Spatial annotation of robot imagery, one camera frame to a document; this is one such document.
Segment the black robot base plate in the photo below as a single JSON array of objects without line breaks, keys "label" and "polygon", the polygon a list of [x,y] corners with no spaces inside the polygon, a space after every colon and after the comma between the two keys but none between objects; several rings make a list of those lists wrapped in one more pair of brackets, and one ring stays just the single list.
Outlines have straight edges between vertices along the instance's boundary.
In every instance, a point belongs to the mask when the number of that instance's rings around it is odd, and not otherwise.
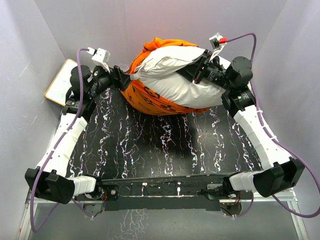
[{"label": "black robot base plate", "polygon": [[132,209],[176,210],[205,209],[219,211],[220,203],[250,200],[249,193],[225,193],[225,174],[196,174],[148,178],[98,178],[93,197],[81,194],[83,203],[99,203],[105,211]]}]

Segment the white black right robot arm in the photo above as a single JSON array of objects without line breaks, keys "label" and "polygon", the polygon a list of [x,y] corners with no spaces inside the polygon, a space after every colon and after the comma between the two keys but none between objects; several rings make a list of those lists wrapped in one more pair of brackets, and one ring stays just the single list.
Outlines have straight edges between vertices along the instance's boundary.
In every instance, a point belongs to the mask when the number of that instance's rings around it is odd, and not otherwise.
[{"label": "white black right robot arm", "polygon": [[261,171],[234,173],[224,178],[222,190],[226,197],[233,199],[241,191],[270,197],[297,184],[305,166],[275,144],[266,134],[266,126],[261,125],[256,99],[248,87],[253,77],[249,59],[237,56],[224,68],[218,56],[205,50],[177,73],[195,84],[207,80],[225,90],[221,96],[224,108],[244,130],[260,159]]}]

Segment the white pillow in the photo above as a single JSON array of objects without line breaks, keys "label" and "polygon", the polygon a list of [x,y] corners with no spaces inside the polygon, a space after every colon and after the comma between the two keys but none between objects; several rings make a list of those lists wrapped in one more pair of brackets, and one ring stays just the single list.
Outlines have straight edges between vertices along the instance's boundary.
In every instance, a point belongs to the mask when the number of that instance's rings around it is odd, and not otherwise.
[{"label": "white pillow", "polygon": [[203,79],[195,84],[177,73],[195,63],[205,52],[196,46],[165,46],[153,50],[140,66],[133,68],[132,81],[139,80],[149,89],[179,106],[203,109],[222,104],[223,88]]}]

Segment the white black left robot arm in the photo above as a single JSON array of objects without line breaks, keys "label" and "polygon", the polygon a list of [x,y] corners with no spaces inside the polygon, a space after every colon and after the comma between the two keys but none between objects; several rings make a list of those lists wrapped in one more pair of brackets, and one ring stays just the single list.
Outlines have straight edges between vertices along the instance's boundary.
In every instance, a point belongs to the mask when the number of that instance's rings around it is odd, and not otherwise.
[{"label": "white black left robot arm", "polygon": [[103,195],[96,177],[66,177],[67,166],[75,145],[85,130],[96,108],[95,99],[107,89],[125,91],[130,75],[118,66],[106,71],[96,66],[93,71],[86,65],[70,71],[71,84],[65,97],[59,127],[53,144],[35,168],[28,168],[24,178],[32,194],[39,199],[67,204],[75,196],[87,194],[97,200]]}]

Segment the orange patterned plush pillowcase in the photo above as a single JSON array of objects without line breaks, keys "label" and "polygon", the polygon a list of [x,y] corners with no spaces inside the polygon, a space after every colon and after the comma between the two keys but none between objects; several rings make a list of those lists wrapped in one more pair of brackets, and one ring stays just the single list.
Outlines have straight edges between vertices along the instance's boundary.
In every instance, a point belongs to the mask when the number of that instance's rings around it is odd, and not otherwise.
[{"label": "orange patterned plush pillowcase", "polygon": [[[134,72],[134,67],[139,67],[142,64],[143,60],[148,57],[152,51],[168,46],[200,48],[198,45],[187,42],[185,40],[161,39],[156,37],[152,41],[147,42],[143,45],[141,53],[138,54],[137,57],[132,61],[129,69],[127,70],[127,73],[131,75]],[[167,116],[176,114],[187,114],[191,112],[203,113],[211,108],[205,107],[196,109],[177,105],[176,103],[170,102],[164,97],[161,97],[155,91],[146,87],[139,80],[131,80],[129,87],[125,91],[122,91],[121,94],[133,108],[148,115]]]}]

